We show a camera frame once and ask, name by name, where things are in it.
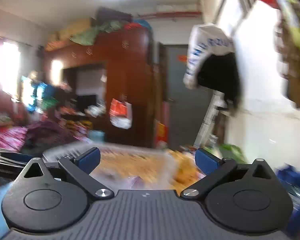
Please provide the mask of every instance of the gray striped surface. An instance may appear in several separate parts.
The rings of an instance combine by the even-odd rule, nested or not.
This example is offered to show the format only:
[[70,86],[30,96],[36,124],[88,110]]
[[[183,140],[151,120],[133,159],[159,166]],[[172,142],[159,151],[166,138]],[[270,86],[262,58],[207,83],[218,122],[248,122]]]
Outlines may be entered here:
[[4,240],[287,240],[277,231],[243,236],[212,223],[197,202],[178,198],[173,190],[120,190],[110,200],[96,201],[74,226],[51,235],[10,231]]

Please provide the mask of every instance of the screw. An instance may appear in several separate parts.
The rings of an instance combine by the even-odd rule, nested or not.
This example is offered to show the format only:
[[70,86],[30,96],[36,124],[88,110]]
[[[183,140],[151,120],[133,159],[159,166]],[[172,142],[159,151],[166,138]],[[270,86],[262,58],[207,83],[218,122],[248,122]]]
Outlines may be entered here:
[[193,188],[188,188],[183,191],[183,195],[187,197],[195,197],[199,195],[199,191]]
[[96,191],[95,193],[98,197],[109,197],[111,195],[111,191],[106,188],[102,188]]

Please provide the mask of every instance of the cabinet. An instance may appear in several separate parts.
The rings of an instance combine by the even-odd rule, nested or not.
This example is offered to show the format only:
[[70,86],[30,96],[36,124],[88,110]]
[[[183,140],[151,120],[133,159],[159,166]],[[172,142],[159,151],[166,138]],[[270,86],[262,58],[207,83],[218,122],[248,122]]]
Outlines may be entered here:
[[[93,46],[76,43],[45,54],[45,73],[50,79],[52,60],[60,60],[64,68],[102,63],[107,71],[107,114],[96,119],[94,129],[106,133],[106,141],[150,147],[152,142],[152,71],[148,61],[152,37],[146,28],[101,33]],[[108,111],[112,98],[121,94],[132,104],[132,127],[123,130],[110,123]]]

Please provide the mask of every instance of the orange bag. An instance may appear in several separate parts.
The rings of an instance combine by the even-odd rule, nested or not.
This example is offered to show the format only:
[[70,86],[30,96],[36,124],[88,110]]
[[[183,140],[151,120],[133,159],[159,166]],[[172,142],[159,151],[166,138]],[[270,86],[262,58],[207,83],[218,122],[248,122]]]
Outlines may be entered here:
[[113,116],[127,117],[127,107],[122,102],[112,98],[109,114]]

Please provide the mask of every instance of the hanging clothes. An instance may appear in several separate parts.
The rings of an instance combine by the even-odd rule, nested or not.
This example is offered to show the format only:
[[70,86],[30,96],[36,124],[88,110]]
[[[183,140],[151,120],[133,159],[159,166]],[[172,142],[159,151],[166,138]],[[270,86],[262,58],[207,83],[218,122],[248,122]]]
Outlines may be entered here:
[[183,79],[189,89],[198,85],[224,93],[224,101],[239,104],[240,79],[233,42],[213,24],[195,25],[188,48]]

